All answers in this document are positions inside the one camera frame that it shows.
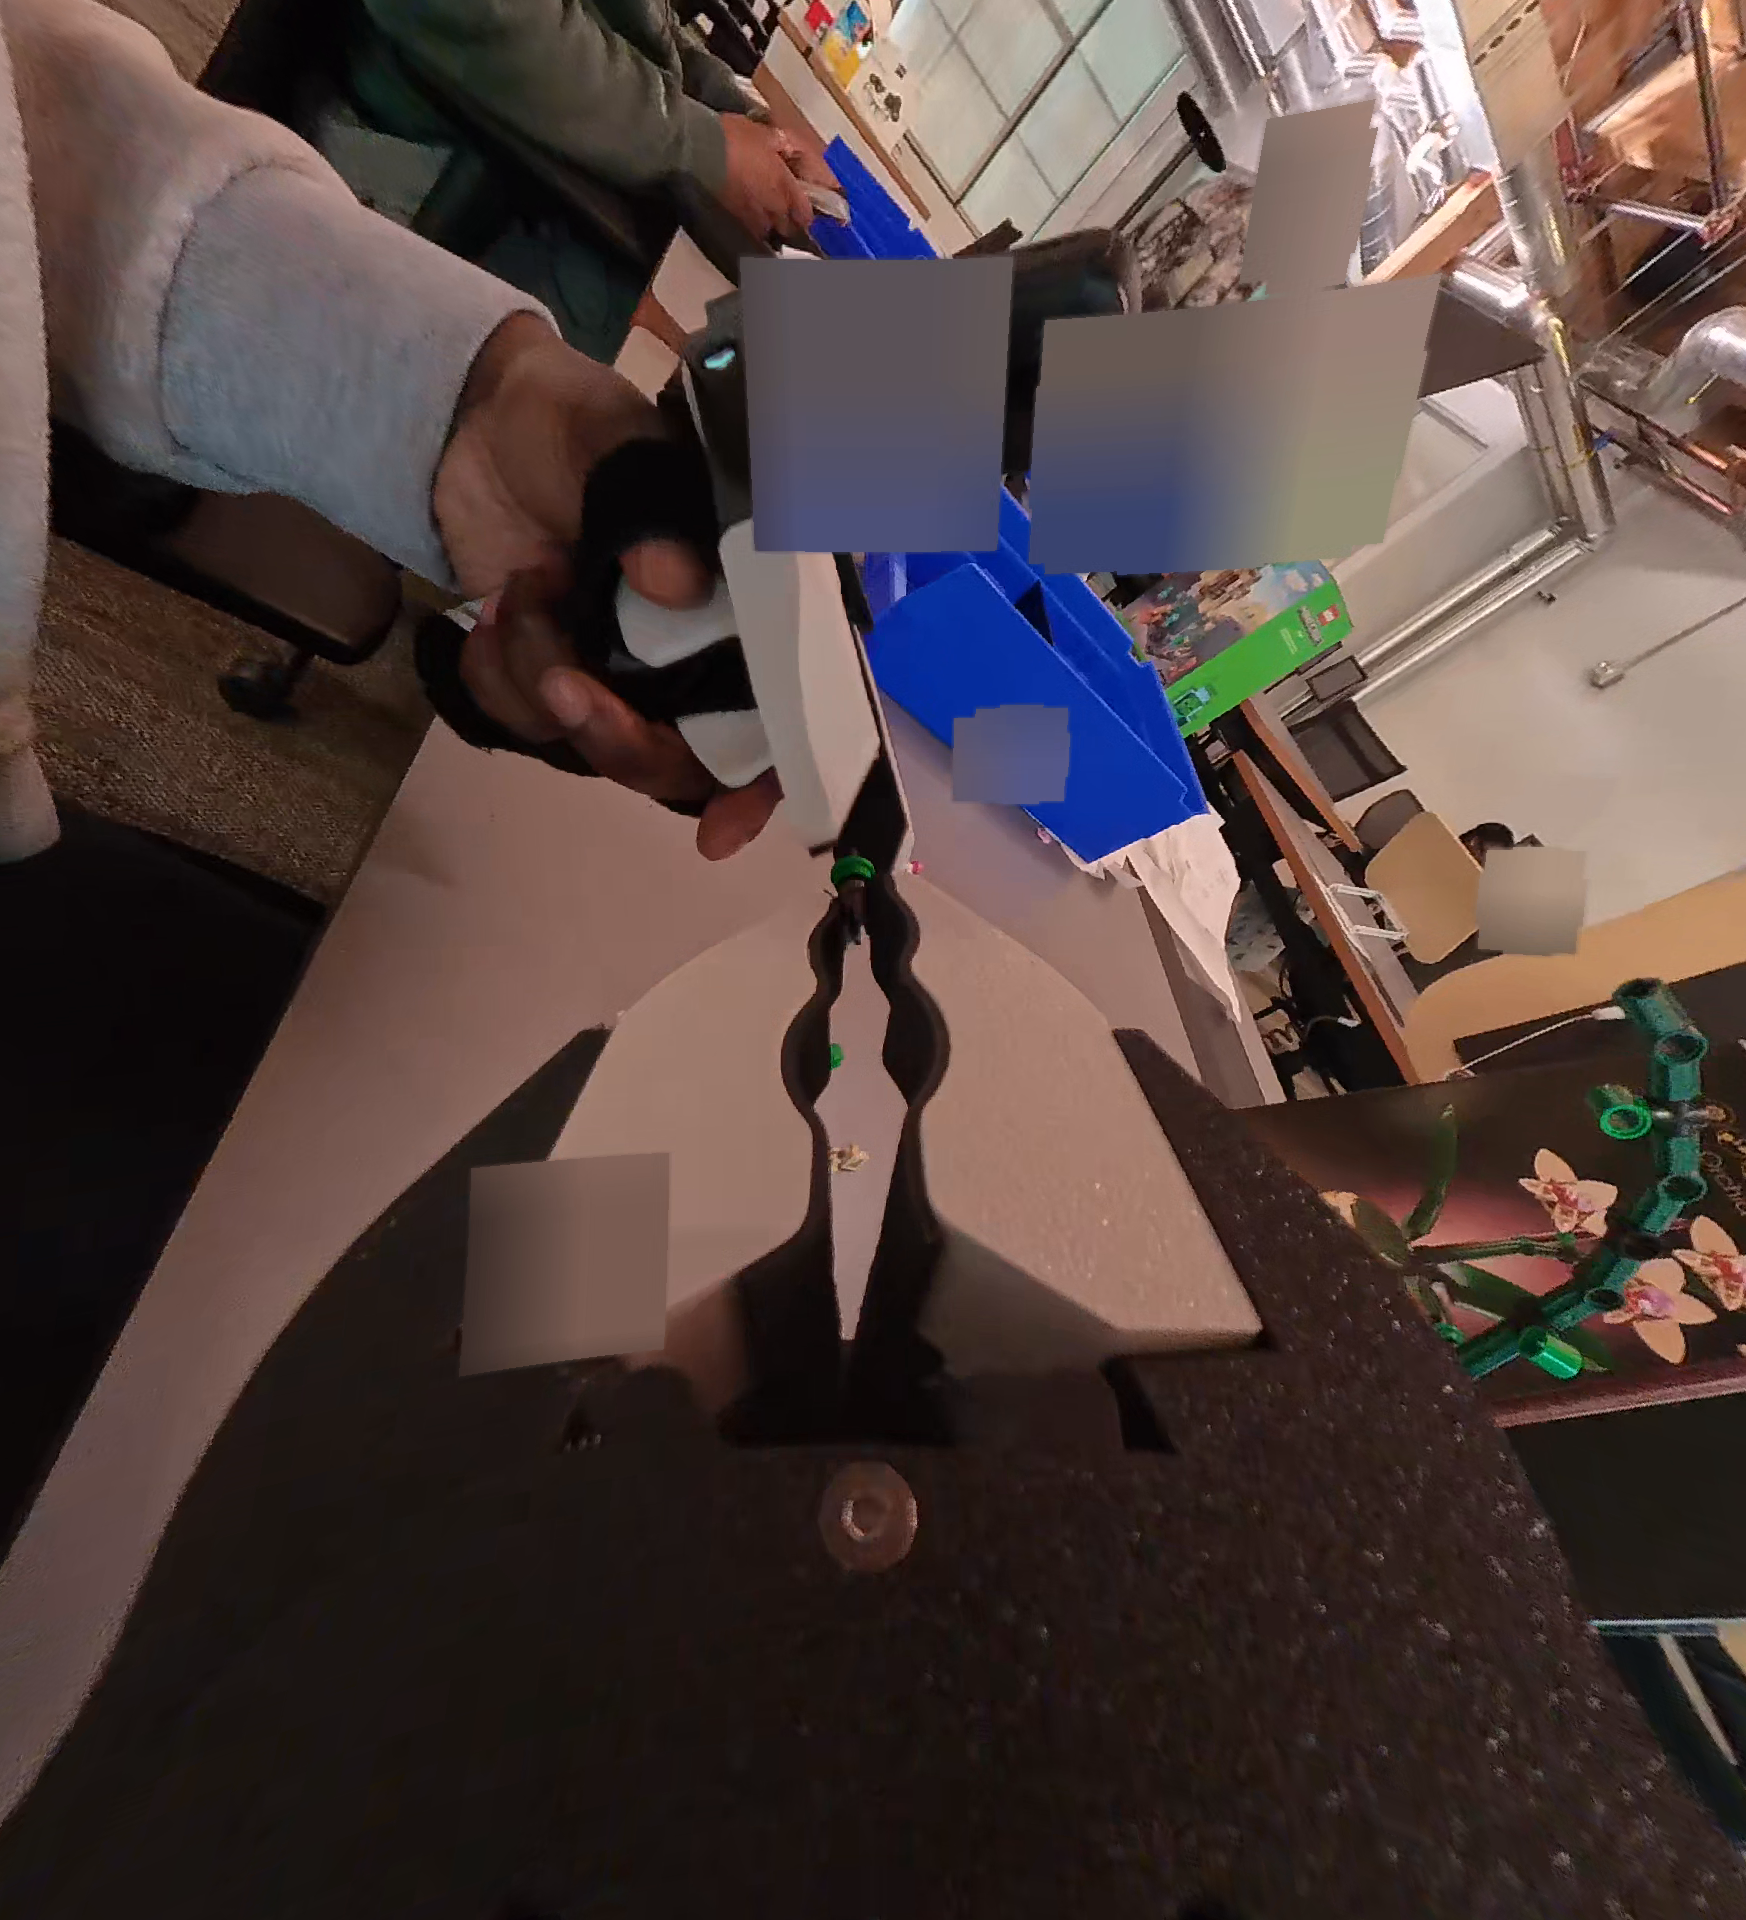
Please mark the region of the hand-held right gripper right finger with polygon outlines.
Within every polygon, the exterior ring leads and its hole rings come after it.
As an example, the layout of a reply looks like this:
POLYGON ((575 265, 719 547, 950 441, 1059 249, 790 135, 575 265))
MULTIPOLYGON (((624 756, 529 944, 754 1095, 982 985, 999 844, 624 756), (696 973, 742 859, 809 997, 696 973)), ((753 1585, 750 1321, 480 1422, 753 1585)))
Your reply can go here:
POLYGON ((867 1348, 925 1364, 1233 1352, 1261 1316, 1121 1041, 1040 956, 928 884, 867 885, 907 1101, 867 1348))

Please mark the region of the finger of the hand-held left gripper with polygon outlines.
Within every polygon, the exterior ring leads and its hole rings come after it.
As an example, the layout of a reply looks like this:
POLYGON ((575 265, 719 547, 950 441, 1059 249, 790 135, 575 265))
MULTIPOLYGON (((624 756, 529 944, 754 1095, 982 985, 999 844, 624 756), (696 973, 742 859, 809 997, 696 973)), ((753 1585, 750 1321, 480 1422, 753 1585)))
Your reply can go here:
POLYGON ((719 719, 717 780, 772 772, 788 827, 821 852, 843 843, 883 749, 834 557, 762 552, 750 520, 722 536, 719 557, 754 711, 719 719))
POLYGON ((865 635, 861 628, 852 628, 852 638, 870 720, 878 735, 878 751, 867 765, 856 804, 834 839, 831 854, 834 864, 857 859, 867 876, 896 876, 909 863, 914 846, 909 799, 900 777, 900 760, 892 749, 885 704, 867 664, 865 635))

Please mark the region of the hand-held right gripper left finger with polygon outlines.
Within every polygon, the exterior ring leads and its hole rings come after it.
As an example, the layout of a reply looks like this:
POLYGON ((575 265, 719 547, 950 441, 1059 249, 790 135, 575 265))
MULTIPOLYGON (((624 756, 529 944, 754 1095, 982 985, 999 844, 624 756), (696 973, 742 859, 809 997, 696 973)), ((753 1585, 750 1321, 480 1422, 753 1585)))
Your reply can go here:
POLYGON ((664 975, 615 1023, 547 1158, 547 1357, 824 1369, 843 1342, 831 1074, 793 902, 664 975))

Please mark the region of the person's left forearm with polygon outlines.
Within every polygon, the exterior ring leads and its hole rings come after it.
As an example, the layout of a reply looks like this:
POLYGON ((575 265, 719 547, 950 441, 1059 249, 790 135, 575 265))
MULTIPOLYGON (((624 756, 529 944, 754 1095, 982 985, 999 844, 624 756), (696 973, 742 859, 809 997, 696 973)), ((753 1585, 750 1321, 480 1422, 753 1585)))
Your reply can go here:
POLYGON ((439 517, 476 364, 544 307, 360 207, 301 140, 185 86, 105 5, 0 5, 52 409, 119 466, 289 498, 464 594, 540 532, 439 517))

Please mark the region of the grey desk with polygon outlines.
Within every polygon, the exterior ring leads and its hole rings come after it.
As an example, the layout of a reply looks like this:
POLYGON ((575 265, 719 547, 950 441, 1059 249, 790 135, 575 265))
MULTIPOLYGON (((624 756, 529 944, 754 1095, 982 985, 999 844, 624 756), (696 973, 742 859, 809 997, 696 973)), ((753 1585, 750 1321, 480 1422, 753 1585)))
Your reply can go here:
POLYGON ((0 1824, 351 1244, 582 1029, 818 876, 435 728, 318 940, 70 830, 0 867, 0 1824))

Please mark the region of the wood-edged background desk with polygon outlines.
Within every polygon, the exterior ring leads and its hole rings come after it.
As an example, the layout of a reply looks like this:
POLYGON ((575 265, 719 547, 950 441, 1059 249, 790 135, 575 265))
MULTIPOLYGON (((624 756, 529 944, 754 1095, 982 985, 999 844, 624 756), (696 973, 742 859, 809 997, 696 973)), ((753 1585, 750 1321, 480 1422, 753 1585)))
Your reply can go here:
POLYGON ((1277 846, 1276 863, 1308 903, 1361 1019, 1386 1047, 1400 1081, 1416 1086, 1421 1074, 1407 1042, 1407 1015, 1420 991, 1399 960, 1404 934, 1389 919, 1389 902, 1366 889, 1357 835, 1277 716, 1248 701, 1232 724, 1232 771, 1261 839, 1277 846))

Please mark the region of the person's left hand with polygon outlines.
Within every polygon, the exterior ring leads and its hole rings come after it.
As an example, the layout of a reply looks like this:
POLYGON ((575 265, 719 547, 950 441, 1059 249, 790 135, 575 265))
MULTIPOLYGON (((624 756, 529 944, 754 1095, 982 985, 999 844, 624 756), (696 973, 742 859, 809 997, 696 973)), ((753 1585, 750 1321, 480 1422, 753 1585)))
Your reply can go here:
POLYGON ((580 668, 556 610, 570 594, 582 493, 620 446, 666 441, 666 421, 620 374, 563 346, 535 315, 480 350, 433 482, 457 587, 484 610, 462 643, 471 706, 520 745, 570 749, 593 774, 696 816, 696 850, 727 859, 781 804, 772 772, 722 787, 686 740, 580 668))

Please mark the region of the large blue plastic bin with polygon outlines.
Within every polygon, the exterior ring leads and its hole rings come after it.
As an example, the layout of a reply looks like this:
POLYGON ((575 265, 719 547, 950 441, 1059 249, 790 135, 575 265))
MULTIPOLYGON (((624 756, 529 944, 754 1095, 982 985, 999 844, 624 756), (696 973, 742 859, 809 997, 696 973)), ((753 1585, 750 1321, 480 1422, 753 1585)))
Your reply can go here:
POLYGON ((1085 580, 1031 565, 1012 493, 994 548, 861 575, 875 682, 952 749, 955 799, 1017 807, 1086 863, 1211 812, 1154 669, 1085 580))

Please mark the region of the small blue plastic bin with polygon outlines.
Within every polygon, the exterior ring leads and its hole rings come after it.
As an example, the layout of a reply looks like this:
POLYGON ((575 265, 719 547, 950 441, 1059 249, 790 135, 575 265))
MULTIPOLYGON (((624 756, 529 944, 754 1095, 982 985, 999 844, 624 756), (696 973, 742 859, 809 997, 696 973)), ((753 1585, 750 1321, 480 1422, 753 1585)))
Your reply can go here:
POLYGON ((844 140, 831 140, 824 164, 838 177, 847 220, 813 215, 812 246, 826 261, 934 261, 932 243, 909 221, 883 182, 844 140))

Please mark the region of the green toy set box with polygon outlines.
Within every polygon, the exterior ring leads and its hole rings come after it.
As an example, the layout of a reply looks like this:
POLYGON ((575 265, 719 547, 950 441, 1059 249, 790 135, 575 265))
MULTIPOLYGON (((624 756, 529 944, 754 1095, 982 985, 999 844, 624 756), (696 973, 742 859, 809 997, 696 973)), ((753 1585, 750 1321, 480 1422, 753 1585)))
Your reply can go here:
POLYGON ((1351 633, 1346 599, 1324 565, 1165 575, 1116 612, 1182 737, 1205 732, 1351 633))

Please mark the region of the white shelf with colourful boxes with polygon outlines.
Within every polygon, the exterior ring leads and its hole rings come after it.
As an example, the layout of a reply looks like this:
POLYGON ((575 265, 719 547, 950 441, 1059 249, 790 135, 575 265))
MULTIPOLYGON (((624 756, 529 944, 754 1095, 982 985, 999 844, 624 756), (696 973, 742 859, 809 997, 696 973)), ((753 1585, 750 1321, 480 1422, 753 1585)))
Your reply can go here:
POLYGON ((779 24, 840 104, 882 145, 911 135, 923 107, 923 68, 893 28, 885 4, 788 4, 779 24))

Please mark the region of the tan chair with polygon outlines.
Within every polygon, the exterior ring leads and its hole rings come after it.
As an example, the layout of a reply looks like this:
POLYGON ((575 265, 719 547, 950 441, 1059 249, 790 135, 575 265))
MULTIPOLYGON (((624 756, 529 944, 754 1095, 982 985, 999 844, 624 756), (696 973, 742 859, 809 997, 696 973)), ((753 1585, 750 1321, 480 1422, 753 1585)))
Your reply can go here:
POLYGON ((1416 965, 1440 965, 1479 934, 1480 859, 1434 812, 1420 812, 1366 864, 1416 965))

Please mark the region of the black office chair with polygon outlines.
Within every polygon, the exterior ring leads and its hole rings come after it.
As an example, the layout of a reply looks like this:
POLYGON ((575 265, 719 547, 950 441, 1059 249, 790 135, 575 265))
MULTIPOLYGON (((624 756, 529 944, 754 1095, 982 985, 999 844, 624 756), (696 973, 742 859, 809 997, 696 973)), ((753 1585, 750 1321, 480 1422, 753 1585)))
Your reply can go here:
POLYGON ((227 495, 119 466, 48 423, 48 525, 74 547, 275 643, 220 674, 222 704, 284 724, 318 664, 370 661, 403 621, 396 565, 280 495, 227 495))

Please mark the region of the brick-built orchid in pink pot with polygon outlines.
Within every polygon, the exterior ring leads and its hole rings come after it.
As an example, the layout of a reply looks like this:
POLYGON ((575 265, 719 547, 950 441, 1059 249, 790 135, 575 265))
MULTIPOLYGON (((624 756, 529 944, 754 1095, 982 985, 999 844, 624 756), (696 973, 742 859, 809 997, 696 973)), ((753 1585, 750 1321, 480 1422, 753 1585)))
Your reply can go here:
POLYGON ((1597 1069, 1574 1095, 1581 1133, 1565 1146, 1516 1154, 1516 1224, 1457 1224, 1456 1109, 1438 1123, 1429 1178, 1407 1216, 1404 1281, 1479 1387, 1614 1386, 1626 1344, 1680 1364, 1690 1332, 1715 1316, 1677 1261, 1707 1199, 1709 1041, 1659 978, 1626 980, 1595 1025, 1626 1034, 1631 1064, 1597 1069))

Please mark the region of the black toy set box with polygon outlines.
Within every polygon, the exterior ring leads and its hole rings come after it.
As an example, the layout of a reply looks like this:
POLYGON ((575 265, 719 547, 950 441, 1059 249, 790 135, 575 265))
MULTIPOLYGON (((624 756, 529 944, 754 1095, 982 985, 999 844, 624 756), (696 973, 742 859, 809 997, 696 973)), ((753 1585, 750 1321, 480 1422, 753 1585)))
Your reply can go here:
MULTIPOLYGON (((1590 1616, 1746 1620, 1746 964, 1680 983, 1706 1042, 1706 1194, 1618 1305, 1542 1364, 1480 1381, 1555 1523, 1590 1616)), ((1497 1332, 1568 1280, 1654 1182, 1601 1099, 1645 1097, 1649 1045, 1590 1010, 1465 1042, 1473 1074, 1248 1109, 1272 1155, 1434 1298, 1456 1335, 1497 1332)))

